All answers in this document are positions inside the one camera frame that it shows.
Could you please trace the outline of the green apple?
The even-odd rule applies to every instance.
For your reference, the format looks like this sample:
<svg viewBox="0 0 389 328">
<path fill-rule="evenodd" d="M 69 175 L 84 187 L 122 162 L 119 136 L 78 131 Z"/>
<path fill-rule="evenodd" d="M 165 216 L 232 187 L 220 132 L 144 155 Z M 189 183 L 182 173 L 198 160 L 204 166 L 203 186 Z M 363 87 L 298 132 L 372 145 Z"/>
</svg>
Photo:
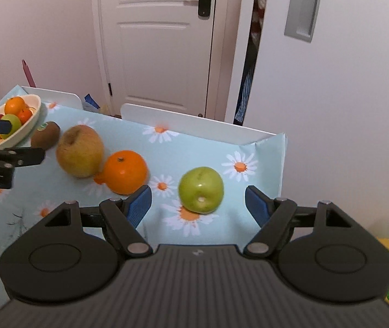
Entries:
<svg viewBox="0 0 389 328">
<path fill-rule="evenodd" d="M 206 215 L 219 208 L 223 200 L 223 180 L 211 167 L 196 167 L 182 176 L 178 195 L 188 211 Z"/>
<path fill-rule="evenodd" d="M 8 137 L 13 135 L 22 126 L 19 118 L 15 114 L 5 114 L 1 120 L 8 121 L 11 124 L 11 130 L 8 133 L 0 134 L 2 139 L 8 139 Z"/>
</svg>

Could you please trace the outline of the large front orange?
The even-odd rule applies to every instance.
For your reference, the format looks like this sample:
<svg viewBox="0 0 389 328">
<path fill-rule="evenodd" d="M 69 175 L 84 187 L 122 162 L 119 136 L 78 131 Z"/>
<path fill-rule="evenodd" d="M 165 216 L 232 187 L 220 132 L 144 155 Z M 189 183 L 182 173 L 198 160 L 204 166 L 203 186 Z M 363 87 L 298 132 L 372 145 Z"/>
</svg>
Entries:
<svg viewBox="0 0 389 328">
<path fill-rule="evenodd" d="M 20 96 L 10 98 L 4 105 L 4 114 L 18 115 L 27 108 L 25 100 Z"/>
</svg>

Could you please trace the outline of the small tangerine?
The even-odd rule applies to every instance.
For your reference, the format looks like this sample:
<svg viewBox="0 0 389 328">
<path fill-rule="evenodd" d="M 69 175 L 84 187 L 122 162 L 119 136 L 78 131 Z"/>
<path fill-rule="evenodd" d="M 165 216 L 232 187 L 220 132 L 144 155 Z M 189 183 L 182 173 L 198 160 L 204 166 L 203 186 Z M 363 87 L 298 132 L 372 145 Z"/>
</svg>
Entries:
<svg viewBox="0 0 389 328">
<path fill-rule="evenodd" d="M 24 125 L 27 121 L 29 121 L 29 119 L 31 119 L 32 116 L 33 116 L 33 112 L 29 107 L 25 107 L 17 114 L 17 117 L 19 118 L 20 123 L 22 125 Z"/>
</svg>

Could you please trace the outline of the brown kiwi with sticker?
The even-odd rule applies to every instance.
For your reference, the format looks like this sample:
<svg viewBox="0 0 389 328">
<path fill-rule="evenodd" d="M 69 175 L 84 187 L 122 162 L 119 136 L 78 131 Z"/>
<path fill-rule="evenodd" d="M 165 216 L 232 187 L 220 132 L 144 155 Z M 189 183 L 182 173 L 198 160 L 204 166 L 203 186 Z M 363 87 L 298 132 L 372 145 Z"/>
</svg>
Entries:
<svg viewBox="0 0 389 328">
<path fill-rule="evenodd" d="M 31 137 L 31 147 L 44 150 L 51 149 L 60 138 L 60 127 L 54 121 L 48 121 L 39 126 Z"/>
</svg>

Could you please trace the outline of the orange behind green apple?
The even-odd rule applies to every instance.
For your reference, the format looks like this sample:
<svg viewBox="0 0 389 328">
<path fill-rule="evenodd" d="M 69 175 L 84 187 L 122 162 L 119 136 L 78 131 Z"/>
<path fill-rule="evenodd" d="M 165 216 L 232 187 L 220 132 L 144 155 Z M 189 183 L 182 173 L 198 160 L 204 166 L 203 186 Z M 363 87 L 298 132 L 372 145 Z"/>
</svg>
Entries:
<svg viewBox="0 0 389 328">
<path fill-rule="evenodd" d="M 109 156 L 102 174 L 106 186 L 119 195 L 131 195 L 145 185 L 148 176 L 145 160 L 132 150 L 118 151 Z"/>
</svg>

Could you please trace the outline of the cream oval duck plate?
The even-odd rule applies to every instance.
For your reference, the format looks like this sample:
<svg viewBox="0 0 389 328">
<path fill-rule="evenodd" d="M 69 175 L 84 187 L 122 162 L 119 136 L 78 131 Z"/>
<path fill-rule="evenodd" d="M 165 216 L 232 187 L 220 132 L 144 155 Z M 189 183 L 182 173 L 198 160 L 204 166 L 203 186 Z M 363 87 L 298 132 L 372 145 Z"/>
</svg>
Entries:
<svg viewBox="0 0 389 328">
<path fill-rule="evenodd" d="M 27 119 L 24 124 L 18 126 L 18 122 L 15 119 L 12 119 L 12 129 L 13 133 L 10 133 L 9 136 L 3 139 L 0 136 L 0 149 L 6 149 L 14 147 L 23 141 L 32 131 L 36 125 L 41 111 L 42 101 L 41 98 L 34 94 L 28 94 L 21 96 L 23 101 L 26 103 L 27 107 L 30 109 L 31 116 Z"/>
</svg>

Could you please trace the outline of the large yellow-red apple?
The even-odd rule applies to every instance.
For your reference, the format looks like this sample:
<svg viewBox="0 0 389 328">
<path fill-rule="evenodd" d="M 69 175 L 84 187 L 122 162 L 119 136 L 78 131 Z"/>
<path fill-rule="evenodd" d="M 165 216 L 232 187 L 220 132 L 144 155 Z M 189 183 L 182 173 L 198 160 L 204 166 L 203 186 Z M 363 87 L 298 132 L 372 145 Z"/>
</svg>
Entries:
<svg viewBox="0 0 389 328">
<path fill-rule="evenodd" d="M 98 133 L 79 124 L 60 138 L 56 157 L 60 167 L 75 178 L 88 178 L 99 172 L 105 147 Z"/>
</svg>

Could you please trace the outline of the white chair back left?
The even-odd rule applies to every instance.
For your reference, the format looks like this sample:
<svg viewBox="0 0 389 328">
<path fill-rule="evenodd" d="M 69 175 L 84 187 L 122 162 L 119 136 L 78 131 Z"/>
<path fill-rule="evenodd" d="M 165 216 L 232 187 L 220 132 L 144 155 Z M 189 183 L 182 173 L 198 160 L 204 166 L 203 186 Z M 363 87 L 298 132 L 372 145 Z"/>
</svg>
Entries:
<svg viewBox="0 0 389 328">
<path fill-rule="evenodd" d="M 67 93 L 57 90 L 47 90 L 37 87 L 22 86 L 28 94 L 38 95 L 42 101 L 56 103 L 61 106 L 70 107 L 77 110 L 83 110 L 80 97 L 74 93 Z"/>
</svg>

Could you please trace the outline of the white wardrobe sliding door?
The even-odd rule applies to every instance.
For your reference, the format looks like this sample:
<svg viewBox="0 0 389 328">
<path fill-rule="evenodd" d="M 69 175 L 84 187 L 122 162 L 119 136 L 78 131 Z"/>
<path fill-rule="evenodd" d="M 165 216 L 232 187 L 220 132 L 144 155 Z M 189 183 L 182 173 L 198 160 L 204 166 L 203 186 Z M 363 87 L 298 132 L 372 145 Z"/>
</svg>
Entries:
<svg viewBox="0 0 389 328">
<path fill-rule="evenodd" d="M 244 124 L 287 135 L 283 196 L 389 237 L 389 0 L 266 0 Z"/>
</svg>

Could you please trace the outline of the white panel door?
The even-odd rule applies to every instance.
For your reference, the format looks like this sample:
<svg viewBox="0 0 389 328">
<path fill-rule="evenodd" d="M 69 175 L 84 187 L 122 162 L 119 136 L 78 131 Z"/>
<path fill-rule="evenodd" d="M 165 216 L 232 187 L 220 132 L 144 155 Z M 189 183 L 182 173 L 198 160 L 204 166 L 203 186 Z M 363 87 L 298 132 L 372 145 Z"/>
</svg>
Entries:
<svg viewBox="0 0 389 328">
<path fill-rule="evenodd" d="M 223 120 L 241 0 L 92 0 L 112 113 L 126 103 Z"/>
</svg>

